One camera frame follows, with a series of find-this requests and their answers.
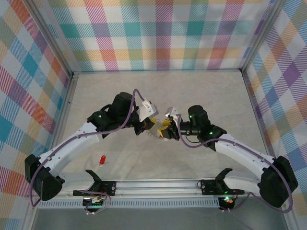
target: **plaid wall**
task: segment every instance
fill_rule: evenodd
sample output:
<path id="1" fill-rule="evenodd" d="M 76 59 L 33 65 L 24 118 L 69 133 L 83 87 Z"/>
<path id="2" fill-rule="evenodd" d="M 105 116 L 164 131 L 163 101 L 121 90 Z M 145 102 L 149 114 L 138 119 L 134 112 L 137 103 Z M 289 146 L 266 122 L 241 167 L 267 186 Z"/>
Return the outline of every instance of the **plaid wall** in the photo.
<path id="1" fill-rule="evenodd" d="M 288 0 L 248 69 L 271 155 L 286 156 L 300 188 L 294 201 L 307 225 L 307 0 Z"/>
<path id="2" fill-rule="evenodd" d="M 68 82 L 22 0 L 0 0 L 0 230 L 22 222 L 24 159 L 48 150 Z"/>
<path id="3" fill-rule="evenodd" d="M 35 1 L 81 71 L 237 69 L 275 2 Z"/>

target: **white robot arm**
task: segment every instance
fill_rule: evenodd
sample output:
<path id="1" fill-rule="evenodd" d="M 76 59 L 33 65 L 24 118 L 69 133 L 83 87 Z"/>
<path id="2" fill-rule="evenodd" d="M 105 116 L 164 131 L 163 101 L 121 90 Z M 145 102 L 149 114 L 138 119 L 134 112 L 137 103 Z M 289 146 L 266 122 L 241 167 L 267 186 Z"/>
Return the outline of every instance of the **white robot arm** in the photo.
<path id="1" fill-rule="evenodd" d="M 135 92 L 133 95 L 124 92 L 118 94 L 111 105 L 94 112 L 81 128 L 61 144 L 38 158 L 34 155 L 27 157 L 25 175 L 30 183 L 30 189 L 33 187 L 43 201 L 52 199 L 59 192 L 75 193 L 78 190 L 101 192 L 101 188 L 106 185 L 102 184 L 103 182 L 93 171 L 62 173 L 62 170 L 85 149 L 101 141 L 111 132 L 133 127 L 136 135 L 139 135 L 154 125 L 150 118 L 158 114 L 155 105 L 142 99 L 142 106 L 139 108 L 134 102 L 134 95 Z M 163 122 L 165 126 L 159 129 L 160 135 L 168 139 L 181 139 L 183 142 L 181 134 L 197 136 L 202 144 L 189 146 L 185 143 L 185 145 L 191 148 L 205 145 L 231 157 L 250 170 L 249 173 L 242 173 L 224 169 L 215 180 L 201 180 L 203 195 L 253 192 L 272 206 L 280 207 L 289 197 L 287 186 L 291 192 L 298 186 L 286 158 L 275 159 L 237 141 L 225 130 L 212 125 L 206 111 L 200 105 L 192 106 L 188 113 L 190 121 L 183 122 L 177 110 L 169 108 L 166 113 L 168 119 Z M 286 184 L 272 165 L 282 173 Z"/>

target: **purple cable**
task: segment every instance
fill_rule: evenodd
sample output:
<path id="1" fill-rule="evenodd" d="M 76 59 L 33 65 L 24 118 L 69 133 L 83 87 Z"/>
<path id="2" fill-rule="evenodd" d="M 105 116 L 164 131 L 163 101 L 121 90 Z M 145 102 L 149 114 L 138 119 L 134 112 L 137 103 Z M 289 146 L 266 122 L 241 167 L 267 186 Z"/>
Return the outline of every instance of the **purple cable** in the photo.
<path id="1" fill-rule="evenodd" d="M 142 101 L 144 101 L 144 98 L 142 97 L 142 95 L 140 94 L 139 90 L 138 89 L 134 89 L 133 93 L 132 93 L 132 98 L 131 98 L 131 103 L 130 103 L 130 109 L 129 109 L 129 112 L 128 112 L 128 116 L 126 118 L 126 120 L 124 121 L 124 123 L 119 126 L 118 128 L 114 129 L 114 130 L 110 130 L 110 131 L 104 131 L 104 132 L 92 132 L 92 133 L 83 133 L 83 134 L 80 134 L 79 135 L 79 138 L 81 137 L 84 137 L 84 136 L 91 136 L 91 135 L 99 135 L 99 134 L 109 134 L 109 133 L 114 133 L 116 131 L 119 131 L 120 129 L 122 129 L 126 124 L 127 122 L 129 121 L 129 118 L 131 116 L 131 112 L 132 112 L 132 109 L 133 109 L 133 103 L 134 103 L 134 100 L 135 100 L 135 93 L 137 93 L 139 95 L 139 97 L 141 98 Z M 30 187 L 29 187 L 29 198 L 30 198 L 30 204 L 32 207 L 35 207 L 41 199 L 38 199 L 36 201 L 35 204 L 33 204 L 33 195 L 32 195 L 32 190 L 33 190 L 33 185 L 34 185 L 34 181 L 35 181 L 35 178 L 37 177 L 37 174 L 38 172 L 42 169 L 42 167 L 48 162 L 48 158 L 51 158 L 53 157 L 61 148 L 63 148 L 65 145 L 67 145 L 68 143 L 70 143 L 71 141 L 77 139 L 78 137 L 77 136 L 74 136 L 68 140 L 66 140 L 64 143 L 62 143 L 59 147 L 57 147 L 41 164 L 40 166 L 37 168 L 37 170 L 35 171 L 35 173 L 33 174 L 33 177 L 31 179 L 31 182 L 30 182 Z"/>
<path id="2" fill-rule="evenodd" d="M 291 209 L 292 209 L 292 207 L 293 207 L 293 198 L 292 198 L 291 189 L 290 189 L 290 187 L 289 187 L 289 185 L 288 185 L 288 183 L 287 183 L 285 177 L 282 175 L 282 173 L 281 173 L 271 162 L 269 162 L 267 159 L 263 158 L 261 155 L 255 153 L 253 150 L 250 150 L 249 148 L 247 148 L 247 147 L 245 147 L 245 146 L 243 146 L 243 145 L 241 145 L 241 144 L 239 144 L 239 143 L 236 143 L 236 142 L 234 142 L 234 141 L 227 140 L 227 139 L 213 138 L 213 139 L 207 140 L 207 141 L 205 141 L 205 142 L 203 142 L 203 143 L 201 143 L 201 144 L 199 144 L 199 145 L 195 145 L 195 146 L 189 145 L 188 143 L 186 143 L 186 142 L 184 141 L 184 139 L 182 138 L 182 135 L 181 135 L 180 125 L 179 125 L 180 122 L 181 122 L 181 114 L 177 114 L 177 116 L 178 116 L 178 127 L 177 127 L 177 128 L 178 128 L 178 133 L 179 133 L 179 136 L 180 136 L 181 141 L 182 141 L 183 144 L 185 144 L 187 147 L 195 149 L 195 148 L 198 148 L 198 147 L 200 147 L 200 146 L 206 145 L 206 144 L 208 144 L 209 142 L 212 142 L 212 141 L 223 141 L 223 142 L 230 143 L 230 144 L 232 144 L 232 145 L 239 146 L 240 148 L 242 148 L 242 149 L 244 149 L 245 151 L 251 153 L 252 155 L 256 156 L 257 158 L 260 158 L 263 162 L 265 162 L 265 163 L 267 163 L 269 166 L 271 166 L 271 167 L 277 172 L 277 174 L 280 176 L 281 180 L 283 181 L 283 183 L 284 183 L 284 185 L 285 185 L 285 187 L 286 187 L 286 189 L 287 189 L 287 192 L 288 192 L 288 194 L 289 194 L 289 207 L 288 207 L 286 210 L 278 210 L 278 209 L 272 207 L 271 205 L 269 205 L 269 204 L 268 204 L 267 202 L 265 202 L 263 199 L 257 197 L 257 196 L 256 196 L 255 194 L 253 194 L 253 193 L 249 193 L 248 196 L 247 196 L 247 198 L 248 198 L 250 195 L 252 195 L 252 196 L 256 197 L 258 200 L 260 200 L 262 203 L 266 204 L 269 208 L 271 208 L 271 209 L 273 209 L 273 210 L 275 210 L 275 211 L 277 211 L 277 212 L 279 212 L 279 213 L 288 213 L 288 212 L 291 211 Z M 243 201 L 242 204 L 240 204 L 240 205 L 237 206 L 236 208 L 241 207 L 241 206 L 246 202 L 246 200 Z"/>
<path id="3" fill-rule="evenodd" d="M 97 214 L 97 213 L 99 213 L 99 212 L 102 212 L 103 210 L 105 210 L 107 207 L 109 207 L 109 206 L 111 205 L 111 197 L 110 197 L 109 194 L 107 194 L 107 193 L 92 192 L 92 191 L 86 191 L 86 190 L 78 190 L 78 191 L 79 191 L 79 192 L 82 192 L 82 193 L 104 195 L 104 196 L 106 196 L 106 197 L 109 198 L 109 203 L 106 204 L 106 206 L 104 206 L 103 208 L 99 209 L 99 210 L 96 211 L 96 212 L 90 212 L 90 211 L 87 209 L 87 207 L 89 206 L 89 204 L 88 204 L 87 206 L 85 206 L 85 211 L 86 211 L 87 214 L 93 214 L 93 215 L 95 215 L 95 214 Z"/>

